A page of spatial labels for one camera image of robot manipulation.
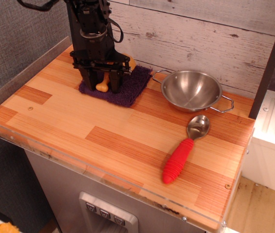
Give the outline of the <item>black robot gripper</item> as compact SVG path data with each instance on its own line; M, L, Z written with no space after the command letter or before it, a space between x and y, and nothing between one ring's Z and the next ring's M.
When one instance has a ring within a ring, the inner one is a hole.
M131 72L131 59L116 51L112 33L72 33L73 66L89 90L96 90L99 72L109 72L110 86L117 93L124 74Z

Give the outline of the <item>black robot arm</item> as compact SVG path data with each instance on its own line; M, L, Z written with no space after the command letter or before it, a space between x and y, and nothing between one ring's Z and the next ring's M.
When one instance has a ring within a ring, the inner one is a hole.
M72 37L73 66L90 90L99 83L98 73L109 75L110 87L116 93L125 74L130 73L130 58L116 51L117 40L110 19L110 3L106 0L68 0L66 2Z

